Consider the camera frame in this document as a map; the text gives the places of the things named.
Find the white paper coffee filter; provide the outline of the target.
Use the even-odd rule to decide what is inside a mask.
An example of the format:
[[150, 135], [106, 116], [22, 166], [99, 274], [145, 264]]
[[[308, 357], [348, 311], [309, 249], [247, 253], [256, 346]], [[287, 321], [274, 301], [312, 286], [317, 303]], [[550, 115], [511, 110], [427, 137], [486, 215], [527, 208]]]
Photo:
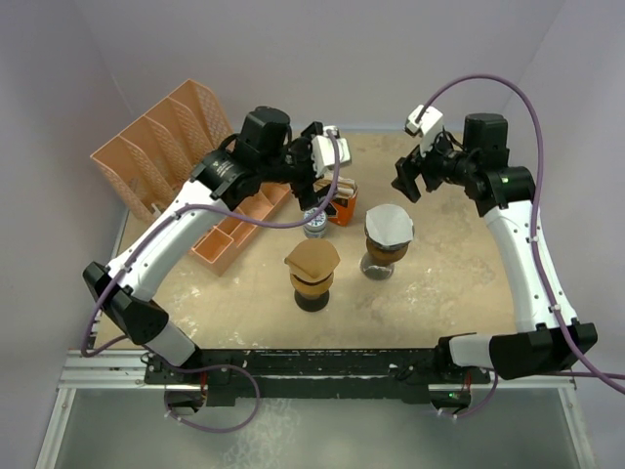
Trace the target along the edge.
[[414, 239], [414, 225], [409, 214], [395, 204], [381, 204], [365, 214], [365, 233], [383, 248], [402, 247]]

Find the brown paper coffee filter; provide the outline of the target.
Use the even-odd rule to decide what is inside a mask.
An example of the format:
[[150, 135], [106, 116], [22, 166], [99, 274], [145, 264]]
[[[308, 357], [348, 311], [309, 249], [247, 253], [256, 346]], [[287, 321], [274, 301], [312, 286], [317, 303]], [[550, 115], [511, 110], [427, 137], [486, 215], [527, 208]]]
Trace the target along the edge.
[[324, 238], [307, 238], [284, 259], [289, 271], [304, 282], [316, 283], [329, 277], [340, 263], [334, 245]]

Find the clear glass carafe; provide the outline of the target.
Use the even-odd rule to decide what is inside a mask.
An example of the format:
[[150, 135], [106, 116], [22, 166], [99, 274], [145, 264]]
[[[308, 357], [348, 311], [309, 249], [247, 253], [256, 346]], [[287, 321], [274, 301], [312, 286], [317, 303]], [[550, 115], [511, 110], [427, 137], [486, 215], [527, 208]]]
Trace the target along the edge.
[[362, 256], [359, 267], [366, 277], [376, 281], [390, 278], [395, 271], [394, 263], [382, 265], [369, 254]]

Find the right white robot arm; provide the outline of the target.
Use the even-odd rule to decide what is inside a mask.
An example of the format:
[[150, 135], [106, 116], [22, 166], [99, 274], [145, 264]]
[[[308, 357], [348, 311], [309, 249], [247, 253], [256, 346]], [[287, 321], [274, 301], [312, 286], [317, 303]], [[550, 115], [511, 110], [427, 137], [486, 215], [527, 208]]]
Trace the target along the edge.
[[506, 379], [560, 372], [572, 367], [572, 352], [590, 350], [595, 326], [579, 321], [562, 293], [539, 222], [531, 219], [535, 183], [530, 171], [509, 163], [508, 122], [497, 113], [466, 116], [463, 141], [454, 143], [434, 107], [416, 107], [405, 132], [419, 145], [396, 162], [393, 187], [411, 202], [442, 184], [460, 186], [493, 236], [512, 292], [516, 330], [484, 336], [474, 333], [439, 339], [436, 375], [456, 382], [469, 367], [490, 368]]

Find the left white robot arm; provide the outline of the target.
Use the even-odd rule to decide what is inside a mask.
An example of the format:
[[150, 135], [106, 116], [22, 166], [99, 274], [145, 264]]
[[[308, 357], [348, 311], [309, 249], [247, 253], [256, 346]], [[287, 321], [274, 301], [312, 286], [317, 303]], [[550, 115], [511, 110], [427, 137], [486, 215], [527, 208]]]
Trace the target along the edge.
[[173, 202], [134, 244], [107, 264], [93, 262], [84, 270], [96, 312], [108, 316], [125, 338], [164, 359], [178, 382], [196, 379], [201, 369], [198, 348], [154, 302], [157, 289], [180, 259], [227, 217], [251, 223], [250, 216], [235, 209], [262, 184], [289, 185], [304, 210], [317, 205], [313, 140], [322, 134], [322, 123], [315, 121], [294, 138], [284, 111], [250, 111], [239, 132], [203, 156]]

